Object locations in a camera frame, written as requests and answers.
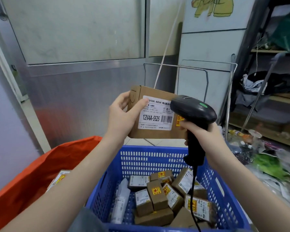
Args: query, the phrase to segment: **blue plastic basket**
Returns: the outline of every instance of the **blue plastic basket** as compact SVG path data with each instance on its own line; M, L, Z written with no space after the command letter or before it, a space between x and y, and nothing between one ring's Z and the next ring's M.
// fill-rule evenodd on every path
M174 231L167 227L148 227L134 225L135 195L132 192L122 224L108 223L114 207L114 195L120 181L130 175L146 175L172 169L176 177L187 165L183 157L188 148L123 146L109 165L98 185L90 195L86 207L104 223L110 231ZM250 225L232 191L220 176L212 170L207 160L198 167L197 180L207 189L208 198L217 205L217 227L234 230L250 230Z

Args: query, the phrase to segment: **right arm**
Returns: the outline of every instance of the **right arm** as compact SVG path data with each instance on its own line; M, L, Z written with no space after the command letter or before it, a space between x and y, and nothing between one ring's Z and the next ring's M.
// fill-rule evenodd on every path
M182 121L206 152L210 166L232 190L236 199L260 232L290 231L290 208L242 165L226 145L216 123L208 131Z

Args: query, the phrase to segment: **black cord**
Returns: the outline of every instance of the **black cord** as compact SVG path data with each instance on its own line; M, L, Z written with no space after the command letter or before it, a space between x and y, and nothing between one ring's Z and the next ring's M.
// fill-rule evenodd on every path
M194 214L193 214L193 210L192 210L192 201L193 201L193 191L194 191L194 183L195 183L195 178L197 176L197 169L198 167L193 167L192 171L193 171L193 181L192 181L192 188L191 188L191 198L190 198L190 212L191 212L191 215L192 215L192 218L195 222L195 225L197 226L198 228L198 231L201 232L201 229L200 229L200 226L198 225L195 217L194 217Z

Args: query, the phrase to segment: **red-orange fabric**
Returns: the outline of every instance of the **red-orange fabric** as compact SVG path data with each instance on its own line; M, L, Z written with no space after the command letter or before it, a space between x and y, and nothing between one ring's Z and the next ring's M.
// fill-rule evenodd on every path
M61 144L18 174L0 191L0 229L43 195L60 170L76 167L101 140L93 136Z

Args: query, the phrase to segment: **left arm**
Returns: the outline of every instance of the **left arm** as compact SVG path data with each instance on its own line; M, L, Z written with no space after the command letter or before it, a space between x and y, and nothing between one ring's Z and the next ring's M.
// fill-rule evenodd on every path
M140 100L123 112L130 92L120 94L109 108L108 130L102 141L68 175L14 218L0 232L67 231L103 173L122 147L136 118L147 105Z

